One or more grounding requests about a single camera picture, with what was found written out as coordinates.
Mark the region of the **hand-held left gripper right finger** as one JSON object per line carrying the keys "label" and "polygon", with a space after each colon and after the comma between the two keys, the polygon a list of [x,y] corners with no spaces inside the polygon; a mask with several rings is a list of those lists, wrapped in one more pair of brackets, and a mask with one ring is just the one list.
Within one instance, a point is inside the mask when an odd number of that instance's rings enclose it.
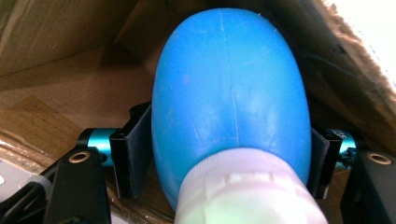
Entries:
{"label": "hand-held left gripper right finger", "polygon": [[311,128],[312,150],[308,191],[315,199],[326,199],[342,139],[318,127]]}

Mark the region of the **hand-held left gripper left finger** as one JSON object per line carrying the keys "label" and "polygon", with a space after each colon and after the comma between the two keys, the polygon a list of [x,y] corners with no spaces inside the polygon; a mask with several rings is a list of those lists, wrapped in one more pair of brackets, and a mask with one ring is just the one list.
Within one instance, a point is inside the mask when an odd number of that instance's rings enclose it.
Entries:
{"label": "hand-held left gripper left finger", "polygon": [[119,197],[138,198],[153,157],[151,102],[132,107],[130,119],[109,142]]}

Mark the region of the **brown cardboard box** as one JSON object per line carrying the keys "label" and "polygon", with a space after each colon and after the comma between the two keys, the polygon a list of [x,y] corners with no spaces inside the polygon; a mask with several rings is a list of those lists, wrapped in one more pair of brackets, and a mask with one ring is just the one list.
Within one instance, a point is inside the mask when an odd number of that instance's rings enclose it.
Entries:
{"label": "brown cardboard box", "polygon": [[396,0],[0,0],[0,202],[84,129],[121,126],[149,99],[172,30],[214,7],[268,18],[312,120],[396,157]]}

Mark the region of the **blue rubber bulb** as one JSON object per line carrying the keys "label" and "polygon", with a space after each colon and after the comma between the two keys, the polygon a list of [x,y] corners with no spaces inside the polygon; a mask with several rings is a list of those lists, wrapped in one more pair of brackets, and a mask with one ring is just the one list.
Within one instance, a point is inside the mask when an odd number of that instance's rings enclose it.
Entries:
{"label": "blue rubber bulb", "polygon": [[151,131],[175,224],[328,224],[307,188],[304,84],[259,14],[210,9],[176,28],[157,67]]}

